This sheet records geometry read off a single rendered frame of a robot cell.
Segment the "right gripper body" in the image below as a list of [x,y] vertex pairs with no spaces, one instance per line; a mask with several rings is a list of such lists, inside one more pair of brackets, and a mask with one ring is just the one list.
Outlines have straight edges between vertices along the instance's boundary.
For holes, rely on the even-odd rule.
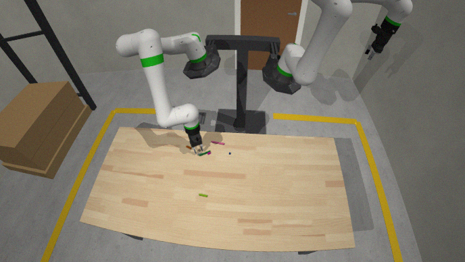
[[201,135],[200,133],[198,133],[200,131],[200,126],[198,125],[198,127],[196,127],[195,129],[192,129],[192,130],[188,130],[184,127],[184,130],[182,131],[185,131],[188,136],[189,136],[189,142],[191,143],[191,146],[192,147],[196,147],[198,145],[201,145],[202,144],[202,138],[201,138]]

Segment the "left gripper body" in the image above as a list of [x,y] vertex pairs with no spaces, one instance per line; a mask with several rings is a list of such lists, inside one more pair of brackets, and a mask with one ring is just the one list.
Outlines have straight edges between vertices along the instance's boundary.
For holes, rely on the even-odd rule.
[[381,28],[379,26],[372,26],[371,30],[373,33],[377,34],[375,41],[371,44],[372,48],[376,53],[381,53],[383,51],[384,46],[388,43],[389,39],[395,34],[399,28],[399,26],[395,26],[386,19],[383,20],[381,24]]

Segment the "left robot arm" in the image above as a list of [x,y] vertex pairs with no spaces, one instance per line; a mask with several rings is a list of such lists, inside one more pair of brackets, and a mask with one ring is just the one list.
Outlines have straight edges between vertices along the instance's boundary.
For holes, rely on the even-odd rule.
[[302,85],[311,85],[317,76],[321,63],[339,33],[340,29],[352,13],[351,3],[373,3],[382,5],[388,10],[386,21],[401,26],[411,13],[411,0],[311,0],[318,5],[322,13],[313,37],[305,50],[296,43],[286,45],[281,57],[273,64],[272,77],[279,83],[290,85],[295,81]]

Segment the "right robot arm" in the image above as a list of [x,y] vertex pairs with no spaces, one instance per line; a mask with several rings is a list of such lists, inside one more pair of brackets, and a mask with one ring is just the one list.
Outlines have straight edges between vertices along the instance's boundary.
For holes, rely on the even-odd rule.
[[[116,41],[116,51],[123,57],[139,55],[153,98],[158,124],[163,128],[183,124],[188,130],[199,125],[199,110],[187,103],[173,107],[168,94],[164,56],[187,54],[194,71],[204,70],[211,64],[211,53],[205,49],[200,35],[190,32],[160,38],[154,29],[124,34]],[[198,116],[198,117],[197,117]]]

